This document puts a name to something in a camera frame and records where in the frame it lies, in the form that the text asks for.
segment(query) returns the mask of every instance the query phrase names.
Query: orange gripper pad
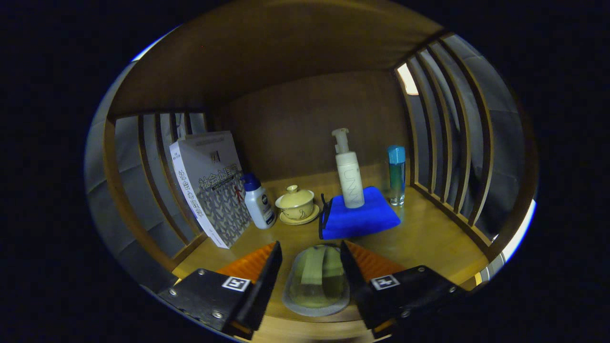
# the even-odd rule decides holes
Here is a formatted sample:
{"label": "orange gripper pad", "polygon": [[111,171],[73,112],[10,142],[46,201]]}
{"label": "orange gripper pad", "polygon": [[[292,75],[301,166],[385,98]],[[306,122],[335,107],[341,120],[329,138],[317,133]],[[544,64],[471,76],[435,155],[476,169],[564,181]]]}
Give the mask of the orange gripper pad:
{"label": "orange gripper pad", "polygon": [[265,267],[265,263],[273,246],[276,242],[269,243],[266,246],[255,250],[254,252],[218,269],[216,272],[227,276],[235,276],[237,278],[249,279],[252,283],[256,283],[260,273]]}
{"label": "orange gripper pad", "polygon": [[360,273],[366,282],[373,278],[402,272],[406,268],[358,244],[344,240],[356,260]]}

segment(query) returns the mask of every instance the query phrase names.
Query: light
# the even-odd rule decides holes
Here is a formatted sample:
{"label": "light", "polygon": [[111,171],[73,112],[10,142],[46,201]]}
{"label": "light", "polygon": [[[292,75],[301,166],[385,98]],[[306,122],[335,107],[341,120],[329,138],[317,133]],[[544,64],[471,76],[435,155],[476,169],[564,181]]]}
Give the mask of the light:
{"label": "light", "polygon": [[175,29],[177,29],[180,25],[174,27],[173,30],[167,32],[165,35],[163,35],[163,37],[157,39],[156,41],[154,41],[152,44],[150,44],[146,49],[142,50],[141,53],[138,54],[138,56],[135,56],[134,59],[131,60],[131,62],[133,61],[137,61],[139,59],[142,58],[142,56],[144,56],[144,54],[146,54],[155,44],[157,44],[161,39],[165,38],[165,36],[167,36],[168,34],[170,34],[172,31],[174,31]]}
{"label": "light", "polygon": [[517,247],[519,247],[519,243],[523,240],[523,236],[528,230],[529,223],[532,221],[532,216],[534,215],[534,209],[536,208],[536,201],[532,199],[531,204],[529,204],[528,212],[525,214],[525,218],[523,218],[523,222],[521,222],[521,226],[517,229],[517,232],[512,237],[512,239],[506,244],[504,250],[502,250],[502,254],[504,255],[504,259],[506,262],[511,258],[512,254],[515,253]]}
{"label": "light", "polygon": [[415,86],[415,81],[413,81],[413,76],[411,76],[411,72],[407,68],[407,64],[403,64],[398,68],[398,74],[400,78],[404,82],[404,88],[407,91],[408,95],[419,95],[417,91],[417,87]]}

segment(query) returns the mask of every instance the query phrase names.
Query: wooden railing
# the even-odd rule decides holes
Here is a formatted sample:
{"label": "wooden railing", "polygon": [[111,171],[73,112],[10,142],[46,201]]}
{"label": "wooden railing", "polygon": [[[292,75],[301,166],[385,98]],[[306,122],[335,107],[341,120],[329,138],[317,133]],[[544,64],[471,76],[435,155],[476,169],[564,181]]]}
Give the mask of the wooden railing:
{"label": "wooden railing", "polygon": [[[411,138],[412,145],[409,147],[410,159],[409,159],[409,170],[410,170],[410,184],[413,188],[417,189],[423,194],[428,200],[432,201],[439,209],[441,209],[450,219],[457,223],[462,230],[468,234],[468,236],[479,246],[481,251],[485,254],[489,261],[492,261],[502,251],[502,248],[512,238],[516,230],[521,225],[531,200],[534,197],[535,189],[537,186],[537,174],[538,174],[538,162],[536,154],[536,144],[534,136],[529,126],[529,120],[523,112],[520,105],[519,99],[516,98],[514,92],[511,90],[513,100],[517,104],[519,115],[521,118],[521,124],[523,133],[525,136],[525,172],[522,179],[515,205],[512,212],[509,214],[508,219],[501,227],[498,237],[492,241],[476,227],[476,223],[481,215],[483,207],[487,199],[489,192],[489,186],[491,183],[491,177],[493,173],[493,128],[490,119],[489,108],[483,95],[478,81],[475,75],[472,73],[468,65],[464,60],[459,57],[456,51],[447,44],[445,39],[452,36],[453,34],[445,34],[444,36],[427,42],[426,45],[420,46],[418,50],[413,51],[409,56],[406,56],[395,68],[396,78],[398,84],[403,92],[405,99],[405,107],[409,117],[409,136]],[[438,44],[439,49],[433,49],[432,46]],[[447,65],[447,61],[439,56],[438,51],[443,50],[450,57],[451,60],[459,67],[462,74],[464,75],[470,90],[472,91],[477,110],[478,116],[481,120],[481,129],[483,136],[483,167],[481,171],[480,184],[476,190],[474,196],[474,204],[471,213],[468,217],[461,214],[462,207],[464,205],[464,198],[466,195],[468,180],[470,179],[470,165],[471,165],[471,137],[470,137],[470,125],[468,122],[468,116],[464,105],[464,95],[458,87],[456,76],[452,73]],[[450,113],[448,110],[447,102],[443,97],[443,93],[440,88],[439,80],[437,76],[432,72],[430,64],[423,58],[422,53],[427,52],[434,63],[438,66],[443,78],[447,82],[448,88],[450,89],[451,98],[455,104],[457,123],[459,125],[459,146],[460,149],[460,160],[459,160],[459,179],[457,181],[457,195],[454,204],[448,203],[449,188],[451,186],[451,175],[452,175],[452,133],[451,133],[451,121]],[[423,77],[418,73],[414,73],[414,66],[412,59],[418,62],[423,70]],[[415,119],[413,118],[413,105],[411,104],[410,97],[407,95],[404,87],[404,83],[398,74],[398,67],[406,63],[408,69],[411,70],[411,75],[415,81],[415,86],[419,92],[419,99],[422,102],[423,115],[426,125],[426,133],[428,136],[428,151],[429,151],[429,162],[428,162],[428,182],[421,184],[419,182],[419,170],[418,163],[420,156],[417,154],[417,132],[415,129]],[[432,95],[430,95],[426,88],[423,87],[424,81],[427,81],[430,85]],[[443,169],[441,171],[441,185],[440,185],[440,196],[434,193],[437,185],[437,137],[435,136],[435,121],[432,117],[432,104],[436,105],[439,113],[440,131],[442,133],[442,146],[443,146]]]}
{"label": "wooden railing", "polygon": [[[121,180],[121,176],[118,170],[118,162],[117,162],[117,154],[115,151],[115,127],[117,123],[116,118],[108,117],[106,118],[106,123],[104,125],[104,138],[103,138],[103,158],[104,158],[104,173],[106,174],[107,183],[110,189],[110,194],[114,199],[115,205],[125,222],[127,228],[132,232],[134,237],[138,240],[138,242],[142,245],[142,247],[146,250],[146,252],[151,255],[159,264],[161,264],[165,269],[169,272],[172,272],[180,262],[182,262],[199,244],[201,244],[207,236],[201,231],[201,228],[197,224],[194,215],[192,214],[188,204],[184,200],[184,197],[178,190],[176,185],[176,178],[171,173],[171,167],[167,161],[165,144],[163,143],[163,136],[161,131],[161,119],[160,113],[154,114],[154,135],[155,135],[155,144],[157,148],[157,153],[159,156],[159,160],[162,166],[163,175],[165,180],[170,188],[171,194],[173,196],[174,201],[178,205],[178,208],[181,212],[181,215],[187,222],[190,229],[195,234],[195,238],[189,241],[184,233],[181,231],[180,227],[171,216],[169,210],[167,209],[161,194],[159,193],[159,188],[153,178],[153,174],[151,171],[151,166],[148,159],[148,153],[146,152],[146,144],[145,144],[145,130],[144,130],[144,117],[145,114],[135,114],[134,116],[138,117],[138,147],[140,149],[140,160],[142,162],[142,169],[144,170],[144,174],[146,176],[146,182],[150,188],[152,193],[152,197],[159,207],[165,221],[169,224],[172,231],[184,244],[174,256],[168,256],[163,250],[159,247],[157,242],[152,238],[152,236],[147,232],[146,228],[142,225],[140,220],[138,219],[133,206],[129,202],[127,197],[127,193],[125,192],[125,188],[123,187],[123,182]],[[192,127],[190,122],[190,114],[188,111],[184,111],[184,119],[185,119],[185,130],[187,134],[192,134]],[[178,128],[176,126],[176,114],[175,112],[170,113],[170,134],[172,142],[175,142],[178,139]]]}

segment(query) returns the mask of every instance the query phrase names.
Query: book spine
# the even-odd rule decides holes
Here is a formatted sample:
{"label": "book spine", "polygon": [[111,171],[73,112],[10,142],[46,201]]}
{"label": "book spine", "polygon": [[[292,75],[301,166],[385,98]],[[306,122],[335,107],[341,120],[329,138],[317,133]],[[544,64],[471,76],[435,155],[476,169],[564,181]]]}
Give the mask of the book spine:
{"label": "book spine", "polygon": [[228,249],[229,247],[220,238],[214,229],[214,226],[212,226],[212,223],[203,212],[199,199],[197,199],[197,196],[195,195],[195,190],[188,179],[186,169],[184,168],[179,142],[170,145],[170,154],[174,165],[174,172],[176,172],[176,177],[178,178],[178,184],[182,190],[182,194],[184,194],[184,199],[187,201],[191,211],[193,211],[195,218],[197,218],[197,222],[201,225],[203,231],[212,239],[217,247]]}

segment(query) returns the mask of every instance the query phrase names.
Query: green soap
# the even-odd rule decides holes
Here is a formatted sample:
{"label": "green soap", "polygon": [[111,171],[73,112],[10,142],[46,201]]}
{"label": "green soap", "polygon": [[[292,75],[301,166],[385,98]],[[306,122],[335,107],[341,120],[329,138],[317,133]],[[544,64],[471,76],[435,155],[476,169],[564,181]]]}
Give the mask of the green soap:
{"label": "green soap", "polygon": [[323,308],[339,301],[346,279],[339,252],[317,245],[308,248],[294,266],[290,298],[307,308]]}

